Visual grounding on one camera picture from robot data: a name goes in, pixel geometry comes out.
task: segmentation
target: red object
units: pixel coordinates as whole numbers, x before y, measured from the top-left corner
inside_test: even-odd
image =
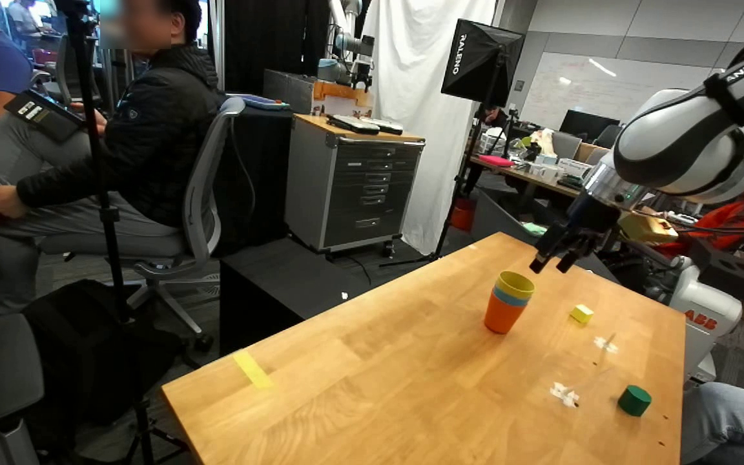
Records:
[[[491,301],[484,314],[484,325],[494,332],[507,332],[521,317],[521,307],[503,301],[502,298],[491,294]]]
[[[472,229],[472,219],[476,219],[476,198],[454,198],[450,225],[454,229],[471,233]]]
[[[723,203],[698,219],[692,229],[688,229],[676,242],[654,245],[654,251],[664,255],[683,255],[689,251],[692,239],[711,242],[717,251],[730,251],[744,239],[744,198]]]
[[[484,165],[491,165],[491,168],[508,168],[508,165],[512,165],[512,161],[507,161],[507,158],[502,158],[502,156],[478,156],[478,161],[480,161]]]

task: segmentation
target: computer screen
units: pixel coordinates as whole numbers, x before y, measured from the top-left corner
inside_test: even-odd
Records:
[[[618,125],[621,121],[610,119],[610,115],[584,113],[584,110],[568,108],[562,121],[560,121],[560,131],[568,131],[584,141],[596,141],[605,128],[608,128],[605,134],[618,131]]]
[[[521,50],[525,34],[459,19],[442,94],[503,106]]]

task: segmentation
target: floor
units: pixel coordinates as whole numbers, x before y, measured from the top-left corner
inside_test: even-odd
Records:
[[[497,208],[498,201],[489,198],[489,201],[478,201],[478,212],[476,212],[476,228],[471,233],[459,233],[459,229],[450,229],[447,236],[447,251],[454,251],[464,242],[472,242],[478,239],[480,236],[489,236],[494,229],[507,229],[517,237],[525,237],[525,239],[535,239],[533,233],[521,229],[517,223],[508,223],[508,219],[521,219],[521,223],[538,223],[538,219],[548,219],[548,214],[555,214],[555,212],[519,212],[517,218],[513,214],[507,214],[503,208]],[[383,269],[370,269],[364,267],[364,259],[356,260],[351,259],[358,276],[362,280],[370,280],[370,285],[380,285],[380,281],[388,281],[402,270],[410,270],[414,267],[420,267],[414,263],[414,267],[395,267],[395,270],[385,270]],[[592,263],[584,263],[588,269],[600,269],[600,274],[605,274],[605,267],[600,267],[596,260]],[[72,260],[63,260],[63,255],[43,255],[42,260],[42,274],[38,274],[38,286],[43,291],[60,286],[60,285],[66,285],[66,281],[74,281],[74,280],[100,280],[100,281],[109,281],[109,263],[104,259],[86,259],[86,255],[74,255]],[[187,286],[181,290],[175,298],[184,307],[189,307],[189,312],[199,320],[199,325],[207,330],[207,332],[216,332],[216,325],[219,325],[219,286],[214,285],[214,276],[216,276],[216,267],[210,267],[210,281],[207,285],[199,285],[199,286]],[[162,327],[170,327],[181,336],[189,336],[187,327],[167,312],[157,312],[157,325]],[[194,358],[189,362],[179,362],[165,380],[170,378],[179,378],[184,371],[190,370],[190,363],[201,363],[201,362],[210,362],[212,357],[216,357],[216,344],[212,347],[210,353],[196,353]],[[733,336],[728,336],[720,348],[717,348],[717,362],[723,363],[723,378],[728,383],[736,383],[736,384],[744,384],[744,325],[739,330],[733,330]],[[165,415],[165,405],[162,400],[157,398],[157,389],[153,392],[150,398],[150,419],[154,420],[157,429],[167,429],[170,435],[179,435],[175,427],[167,420]],[[131,445],[131,437],[135,437],[135,419],[131,415],[123,415],[122,420],[117,420],[117,427],[106,435],[106,429],[99,429],[96,435],[91,435],[91,438],[86,442],[83,438],[83,446],[79,446],[79,455],[83,458],[91,458],[96,462],[122,462],[123,451],[130,449]],[[157,455],[165,455],[170,451],[174,446],[162,438],[154,438],[154,451]],[[179,455],[167,462],[189,462],[187,455]]]

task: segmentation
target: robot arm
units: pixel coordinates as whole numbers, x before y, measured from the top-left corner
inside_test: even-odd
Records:
[[[370,90],[373,84],[373,37],[356,37],[353,22],[362,16],[358,0],[329,0],[334,16],[334,34],[321,59],[318,75],[343,84],[358,84]]]
[[[744,59],[711,75],[695,90],[662,90],[645,101],[608,152],[568,219],[548,229],[529,263],[539,270],[553,255],[566,270],[613,237],[632,192],[717,203],[744,192]]]

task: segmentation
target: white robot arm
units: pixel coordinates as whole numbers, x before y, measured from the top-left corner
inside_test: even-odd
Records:
[[[744,57],[695,90],[662,90],[622,126],[568,219],[548,229],[529,263],[539,270],[560,254],[566,270],[593,254],[628,207],[628,185],[716,203],[744,192]]]

